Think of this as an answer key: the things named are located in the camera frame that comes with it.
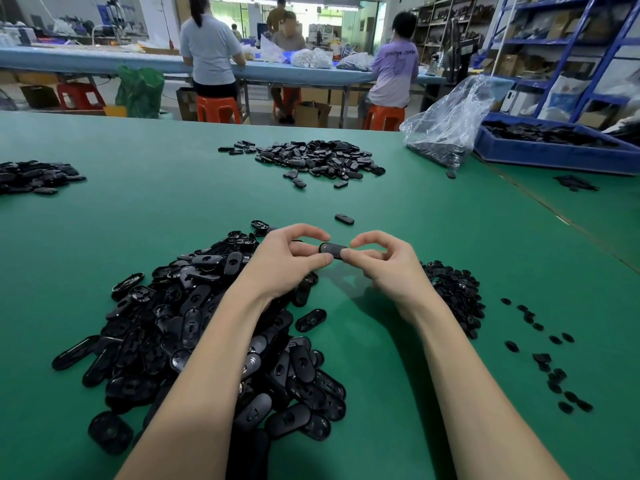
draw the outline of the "worker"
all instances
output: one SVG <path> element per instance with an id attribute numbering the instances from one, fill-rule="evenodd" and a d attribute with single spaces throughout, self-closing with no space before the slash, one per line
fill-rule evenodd
<path id="1" fill-rule="evenodd" d="M 411 41 L 416 23 L 416 16 L 407 11 L 398 13 L 394 18 L 391 42 L 380 47 L 371 64 L 371 72 L 377 81 L 361 97 L 358 105 L 361 128 L 372 104 L 385 107 L 406 107 L 409 104 L 409 89 L 418 77 L 418 49 Z"/>
<path id="2" fill-rule="evenodd" d="M 240 42 L 224 22 L 211 13 L 209 0 L 189 0 L 191 18 L 180 29 L 180 55 L 193 66 L 193 87 L 198 96 L 237 99 L 233 59 L 246 65 Z"/>
<path id="3" fill-rule="evenodd" d="M 238 42 L 242 42 L 242 34 L 238 32 L 238 26 L 235 23 L 231 24 L 231 31 L 236 36 L 236 39 L 238 39 Z"/>
<path id="4" fill-rule="evenodd" d="M 272 299 L 333 260 L 331 254 L 319 253 L 317 245 L 294 242 L 302 236 L 330 240 L 325 231 L 306 224 L 267 234 L 225 292 L 198 346 L 116 480 L 225 478 L 238 384 L 258 318 Z M 395 301 L 397 319 L 409 322 L 422 341 L 431 372 L 430 379 L 425 376 L 422 380 L 433 381 L 458 478 L 568 480 L 487 371 L 431 286 L 411 245 L 372 231 L 356 236 L 351 247 L 366 244 L 378 244 L 384 250 L 347 248 L 340 251 L 340 258 L 363 270 L 373 288 Z M 348 316 L 338 318 L 350 320 Z M 371 388 L 379 386 L 370 384 Z M 393 404 L 387 407 L 393 415 Z"/>
<path id="5" fill-rule="evenodd" d="M 280 30 L 280 22 L 284 20 L 284 13 L 286 12 L 284 6 L 286 4 L 287 0 L 278 0 L 278 6 L 267 15 L 267 27 L 272 34 Z"/>
<path id="6" fill-rule="evenodd" d="M 298 31 L 298 21 L 295 13 L 292 11 L 285 12 L 282 30 L 274 33 L 271 41 L 285 52 L 307 48 L 304 37 Z M 300 88 L 282 88 L 282 85 L 274 84 L 271 86 L 271 97 L 273 97 L 273 102 L 276 104 L 276 119 L 281 123 L 295 123 L 293 106 L 300 98 Z"/>

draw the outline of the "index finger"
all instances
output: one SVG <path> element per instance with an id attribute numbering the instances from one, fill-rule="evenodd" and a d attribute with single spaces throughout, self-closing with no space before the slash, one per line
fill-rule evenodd
<path id="1" fill-rule="evenodd" d="M 283 227 L 274 232 L 283 233 L 289 242 L 302 236 L 312 237 L 313 239 L 324 242 L 331 240 L 331 236 L 327 232 L 320 229 L 320 227 L 310 226 L 309 224 L 293 224 L 292 226 Z"/>
<path id="2" fill-rule="evenodd" d="M 349 245 L 352 248 L 359 248 L 365 244 L 378 244 L 379 246 L 393 252 L 395 247 L 394 245 L 397 241 L 399 241 L 399 239 L 391 234 L 387 234 L 381 230 L 372 230 L 357 235 Z"/>

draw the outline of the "right hand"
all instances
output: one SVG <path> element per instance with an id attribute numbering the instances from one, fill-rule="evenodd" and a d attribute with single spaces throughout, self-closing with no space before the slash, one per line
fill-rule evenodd
<path id="1" fill-rule="evenodd" d="M 407 321 L 421 306 L 441 301 L 431 286 L 411 244 L 386 232 L 374 230 L 359 234 L 350 247 L 378 244 L 387 251 L 343 249 L 340 258 L 363 270 L 373 280 L 373 285 L 396 302 L 398 311 Z"/>

